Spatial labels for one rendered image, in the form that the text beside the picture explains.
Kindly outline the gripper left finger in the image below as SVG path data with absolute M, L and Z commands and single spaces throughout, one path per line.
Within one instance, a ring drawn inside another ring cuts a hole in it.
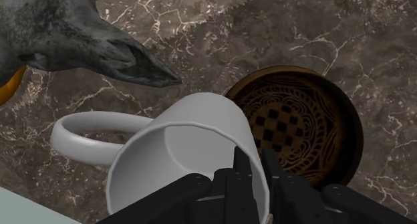
M 249 157 L 235 147 L 233 167 L 214 179 L 192 173 L 98 224 L 260 224 Z

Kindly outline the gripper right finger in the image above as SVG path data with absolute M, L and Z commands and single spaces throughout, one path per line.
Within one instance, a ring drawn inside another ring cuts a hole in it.
M 286 173 L 271 149 L 262 149 L 261 162 L 270 188 L 272 224 L 416 224 L 349 187 L 313 189 L 303 177 Z

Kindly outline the white mug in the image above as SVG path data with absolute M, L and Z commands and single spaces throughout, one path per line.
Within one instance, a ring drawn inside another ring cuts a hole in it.
M 249 123 L 228 98 L 210 92 L 183 97 L 156 118 L 89 111 L 60 118 L 51 145 L 61 155 L 107 165 L 106 202 L 115 213 L 190 173 L 213 178 L 240 148 L 251 161 L 259 218 L 269 214 L 269 188 Z

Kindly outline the brown patterned plate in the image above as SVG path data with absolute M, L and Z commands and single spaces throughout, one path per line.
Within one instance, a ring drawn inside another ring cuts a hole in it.
M 272 66 L 239 80 L 225 95 L 245 114 L 258 150 L 317 190 L 347 185 L 364 149 L 362 123 L 348 96 L 321 74 Z

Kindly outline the grey animal skull figure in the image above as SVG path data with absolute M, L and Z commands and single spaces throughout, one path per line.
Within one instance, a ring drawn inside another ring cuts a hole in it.
M 85 68 L 157 88 L 181 83 L 140 42 L 102 19 L 92 0 L 0 0 L 0 86 L 24 65 Z

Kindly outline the orange curved object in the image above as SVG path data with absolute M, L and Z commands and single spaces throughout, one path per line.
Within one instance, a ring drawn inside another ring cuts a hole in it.
M 12 78 L 2 87 L 0 87 L 0 106 L 6 103 L 17 91 L 21 84 L 26 67 L 20 68 Z

